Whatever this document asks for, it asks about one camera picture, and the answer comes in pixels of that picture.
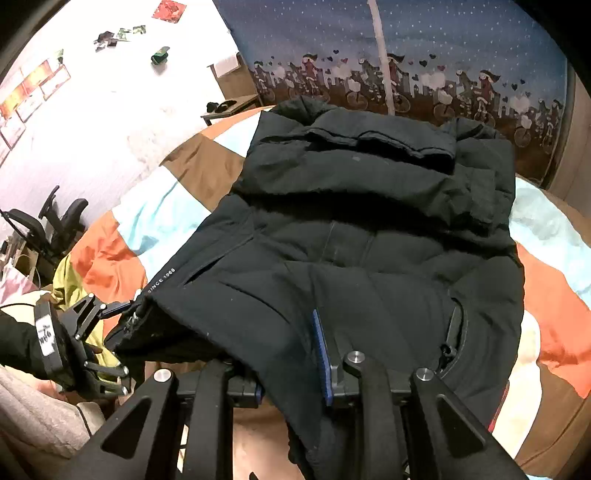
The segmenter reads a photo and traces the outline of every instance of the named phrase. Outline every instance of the wallpaper mural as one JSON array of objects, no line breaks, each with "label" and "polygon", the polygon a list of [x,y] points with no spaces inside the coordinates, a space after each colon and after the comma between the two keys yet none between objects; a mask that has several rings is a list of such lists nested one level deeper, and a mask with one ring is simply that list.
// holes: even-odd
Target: wallpaper mural
[{"label": "wallpaper mural", "polygon": [[513,141],[519,173],[543,178],[566,98],[566,58],[511,0],[215,4],[267,105],[303,94],[388,113],[389,77],[396,115],[485,122]]}]

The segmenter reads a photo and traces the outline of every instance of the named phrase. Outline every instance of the zipper pull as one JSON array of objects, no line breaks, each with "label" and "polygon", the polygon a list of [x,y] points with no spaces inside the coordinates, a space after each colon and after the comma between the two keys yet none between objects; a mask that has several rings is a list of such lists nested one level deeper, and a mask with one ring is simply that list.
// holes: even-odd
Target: zipper pull
[{"label": "zipper pull", "polygon": [[447,337],[445,343],[441,346],[441,352],[445,358],[445,362],[449,363],[457,355],[457,340],[460,335],[460,329],[462,328],[462,308],[456,305],[452,312],[452,318],[447,328]]}]

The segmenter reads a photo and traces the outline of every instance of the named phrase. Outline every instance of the metal bolt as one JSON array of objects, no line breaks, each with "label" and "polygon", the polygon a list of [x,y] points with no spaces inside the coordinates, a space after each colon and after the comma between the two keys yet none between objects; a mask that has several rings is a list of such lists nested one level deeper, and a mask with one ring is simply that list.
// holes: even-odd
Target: metal bolt
[{"label": "metal bolt", "polygon": [[435,374],[433,373],[433,370],[429,370],[428,368],[419,368],[417,370],[417,378],[419,380],[422,380],[424,382],[428,382],[429,380],[432,380],[433,377],[435,376]]},{"label": "metal bolt", "polygon": [[365,353],[359,352],[358,350],[353,350],[352,352],[347,353],[347,360],[349,362],[353,362],[354,364],[360,364],[365,360]]},{"label": "metal bolt", "polygon": [[161,368],[154,374],[154,379],[156,380],[156,382],[164,383],[170,380],[170,377],[172,376],[173,373],[170,370],[168,370],[167,368]]}]

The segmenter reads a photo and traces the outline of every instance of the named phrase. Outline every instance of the bed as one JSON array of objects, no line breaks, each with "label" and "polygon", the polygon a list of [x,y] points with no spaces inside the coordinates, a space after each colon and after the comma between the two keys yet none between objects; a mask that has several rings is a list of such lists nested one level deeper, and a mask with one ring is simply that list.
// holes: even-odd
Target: bed
[{"label": "bed", "polygon": [[[134,298],[229,191],[261,110],[181,144],[93,223],[56,272],[59,306],[89,293],[107,303]],[[525,473],[563,479],[591,449],[591,221],[526,180],[515,182],[509,228],[525,267],[525,315],[518,358],[489,428]],[[102,346],[117,321],[100,322],[90,341]],[[117,363],[106,350],[99,361]],[[251,471],[301,478],[287,460],[285,422],[273,406],[235,418],[236,479]]]}]

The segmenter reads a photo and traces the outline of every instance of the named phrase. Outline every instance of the robotic arm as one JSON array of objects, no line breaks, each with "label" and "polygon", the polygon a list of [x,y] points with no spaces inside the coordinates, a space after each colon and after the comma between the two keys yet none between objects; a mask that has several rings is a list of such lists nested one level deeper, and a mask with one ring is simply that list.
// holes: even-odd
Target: robotic arm
[{"label": "robotic arm", "polygon": [[[130,391],[129,370],[89,359],[84,340],[96,322],[130,308],[88,296],[57,320],[50,304],[35,307],[48,378],[86,398]],[[327,408],[351,409],[360,428],[356,453],[366,480],[527,480],[454,392],[428,368],[410,376],[386,369],[319,323],[329,368]],[[231,480],[232,409],[257,408],[263,389],[232,360],[214,359],[178,377],[158,370],[68,463],[60,479]],[[121,379],[106,382],[98,374]],[[185,463],[177,470],[183,425]]]}]

